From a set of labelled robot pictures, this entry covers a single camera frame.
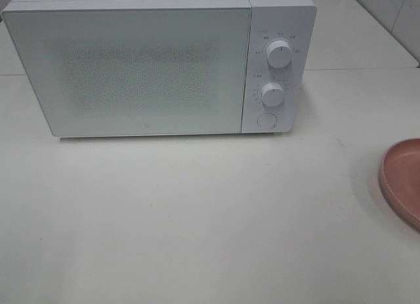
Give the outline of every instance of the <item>microwave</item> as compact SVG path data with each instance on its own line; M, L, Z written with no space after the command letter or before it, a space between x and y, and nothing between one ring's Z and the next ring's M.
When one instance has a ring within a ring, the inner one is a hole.
M13 0L1 13L57 137L291 129L311 0Z

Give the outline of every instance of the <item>white knob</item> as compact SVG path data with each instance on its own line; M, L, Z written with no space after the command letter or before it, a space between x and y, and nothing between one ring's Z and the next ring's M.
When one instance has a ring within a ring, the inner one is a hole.
M273 41L267 47L267 60L273 68L283 68L291 62L293 46L287 40Z
M261 100L268 107L280 105L284 100L285 90L279 83L269 83L261 89Z

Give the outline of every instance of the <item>control panel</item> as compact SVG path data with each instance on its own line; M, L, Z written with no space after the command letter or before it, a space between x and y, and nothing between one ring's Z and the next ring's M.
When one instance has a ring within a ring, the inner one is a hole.
M253 7L242 133L291 129L316 8Z

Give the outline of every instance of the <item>tile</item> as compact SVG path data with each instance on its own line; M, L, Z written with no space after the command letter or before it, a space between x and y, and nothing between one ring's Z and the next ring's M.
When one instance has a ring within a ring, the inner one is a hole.
M417 61L355 0L318 7L307 70L412 68Z
M357 0L384 27L391 31L403 0Z
M0 23L0 75L25 75L24 67L6 29L4 22Z
M420 302L379 162L420 70L306 71L286 135L63 139L0 77L0 302Z
M420 0L404 0L392 33L420 60Z

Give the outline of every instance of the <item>plate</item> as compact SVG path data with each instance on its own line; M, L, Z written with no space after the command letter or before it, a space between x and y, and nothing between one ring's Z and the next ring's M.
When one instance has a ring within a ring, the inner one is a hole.
M404 140L389 148L382 159L379 182L389 204L420 229L420 139Z

